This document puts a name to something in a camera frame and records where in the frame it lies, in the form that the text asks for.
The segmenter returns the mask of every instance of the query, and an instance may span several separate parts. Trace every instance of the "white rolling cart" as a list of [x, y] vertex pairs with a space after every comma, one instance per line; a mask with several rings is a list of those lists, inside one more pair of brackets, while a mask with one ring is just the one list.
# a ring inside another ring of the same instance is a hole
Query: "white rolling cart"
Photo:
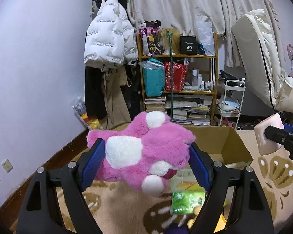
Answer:
[[[222, 108], [219, 108], [217, 107], [217, 110], [218, 110], [218, 113], [220, 114], [220, 121], [219, 121], [219, 124], [218, 126], [220, 127], [221, 123], [222, 123], [222, 118], [223, 117], [237, 117], [238, 120], [236, 122], [236, 125], [235, 125], [235, 128], [234, 129], [237, 129], [237, 126], [238, 126], [238, 122], [239, 122], [239, 118], [240, 118], [240, 115], [241, 115], [241, 108], [242, 108], [242, 104], [243, 104], [243, 98], [244, 98], [244, 91], [245, 91], [245, 82], [241, 81], [241, 80], [232, 80], [232, 79], [229, 79], [226, 81], [226, 84], [224, 84], [224, 82], [222, 81], [218, 81], [219, 82], [219, 85], [224, 88], [225, 90], [225, 95], [224, 95], [224, 101], [226, 100], [226, 95], [227, 95], [227, 91], [228, 90], [232, 90], [232, 91], [242, 91], [242, 99], [241, 99], [241, 103], [240, 103], [240, 108], [239, 108], [239, 114], [234, 114], [234, 113], [228, 113], [228, 112], [224, 112], [222, 110]], [[230, 82], [243, 82], [243, 86], [231, 86], [231, 85], [228, 85], [228, 83]]]

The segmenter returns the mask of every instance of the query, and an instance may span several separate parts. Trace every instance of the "black mount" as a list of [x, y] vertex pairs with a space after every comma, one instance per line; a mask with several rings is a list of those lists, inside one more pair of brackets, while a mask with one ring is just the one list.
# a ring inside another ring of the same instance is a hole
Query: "black mount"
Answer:
[[290, 152], [289, 158], [293, 160], [293, 134], [283, 129], [268, 126], [265, 129], [265, 136], [268, 140], [272, 140], [284, 146]]
[[[61, 169], [39, 168], [33, 176], [19, 214], [17, 234], [73, 234], [65, 229], [56, 195], [62, 187], [66, 205], [78, 234], [102, 234], [82, 195], [81, 174], [90, 157], [102, 142], [98, 139], [90, 151]], [[189, 230], [191, 234], [212, 234], [219, 220], [227, 189], [235, 187], [227, 224], [218, 233], [273, 234], [273, 222], [263, 189], [251, 167], [243, 170], [226, 168], [213, 162], [193, 143], [212, 180], [212, 187], [198, 218]]]

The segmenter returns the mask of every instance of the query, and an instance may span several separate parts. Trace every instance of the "pink fan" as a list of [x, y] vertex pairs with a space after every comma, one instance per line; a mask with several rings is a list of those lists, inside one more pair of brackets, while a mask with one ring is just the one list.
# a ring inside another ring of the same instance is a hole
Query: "pink fan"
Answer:
[[292, 46], [292, 44], [289, 44], [287, 46], [287, 52], [288, 52], [289, 59], [291, 60], [291, 70], [293, 70], [293, 46]]

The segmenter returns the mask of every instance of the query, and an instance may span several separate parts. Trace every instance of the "green package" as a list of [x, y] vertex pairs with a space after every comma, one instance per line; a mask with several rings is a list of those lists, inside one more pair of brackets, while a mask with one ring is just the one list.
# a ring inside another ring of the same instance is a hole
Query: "green package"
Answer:
[[203, 205], [204, 192], [174, 192], [172, 195], [171, 214], [192, 214], [193, 208]]

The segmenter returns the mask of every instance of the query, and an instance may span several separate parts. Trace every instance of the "curtain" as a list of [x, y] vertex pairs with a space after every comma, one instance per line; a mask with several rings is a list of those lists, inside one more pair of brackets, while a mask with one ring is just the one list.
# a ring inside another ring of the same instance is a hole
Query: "curtain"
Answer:
[[272, 35], [277, 45], [279, 61], [281, 67], [286, 69], [286, 61], [284, 49], [278, 27], [277, 14], [274, 11], [272, 0], [221, 0], [223, 14], [226, 22], [226, 55], [225, 63], [228, 67], [243, 66], [241, 57], [238, 52], [237, 43], [231, 32], [231, 27], [244, 14], [256, 9], [264, 9], [269, 24], [271, 26]]
[[162, 27], [177, 28], [184, 35], [193, 34], [194, 19], [213, 23], [213, 31], [225, 32], [220, 0], [131, 0], [131, 11], [138, 27], [144, 21], [160, 20]]

